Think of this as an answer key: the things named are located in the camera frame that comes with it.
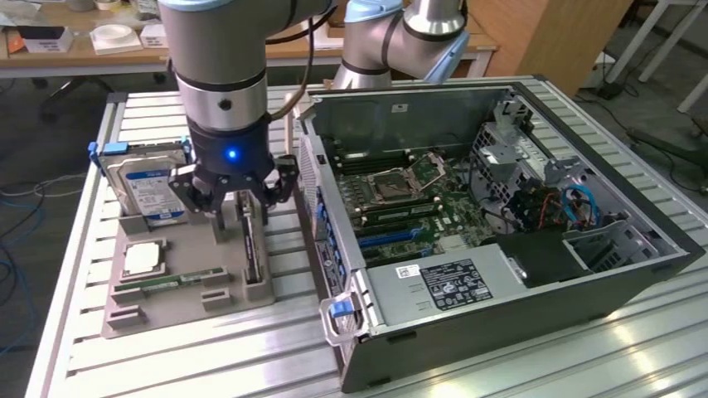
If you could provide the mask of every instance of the blue led light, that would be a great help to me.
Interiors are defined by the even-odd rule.
[[[225,151],[225,157],[229,159],[229,160],[237,160],[238,159],[238,151],[232,148],[232,149],[226,149]]]

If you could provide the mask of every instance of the barcode sticker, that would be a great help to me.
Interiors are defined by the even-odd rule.
[[[420,267],[417,264],[405,265],[396,268],[396,274],[398,274],[398,279],[410,278],[412,276],[420,275]]]
[[[129,172],[125,179],[142,216],[164,220],[184,214],[185,208],[166,185],[169,170]]]

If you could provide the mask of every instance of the motherboard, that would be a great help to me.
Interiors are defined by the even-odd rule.
[[[337,184],[368,267],[469,249],[493,236],[453,163],[434,152],[340,163]],[[374,171],[377,164],[398,166]]]

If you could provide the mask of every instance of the blue hard drive label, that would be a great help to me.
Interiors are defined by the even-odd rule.
[[[421,268],[420,275],[434,306],[442,311],[492,298],[489,288],[469,259]]]
[[[185,214],[185,208],[166,185],[169,170],[129,172],[125,175],[134,205],[148,220],[169,220]]]

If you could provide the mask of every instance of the aluminum extrusion table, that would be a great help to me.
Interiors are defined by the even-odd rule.
[[[548,83],[521,81],[660,210],[708,247],[706,214]],[[269,110],[294,87],[269,89]],[[533,119],[554,154],[569,148]],[[284,150],[282,122],[270,130]],[[186,135],[177,93],[130,94],[106,105],[98,140]],[[106,340],[98,336],[118,203],[90,166],[42,333],[28,396],[336,398],[314,283],[290,201],[270,212],[277,302],[266,308]],[[609,317],[442,366],[352,397],[644,397],[708,391],[708,257]]]

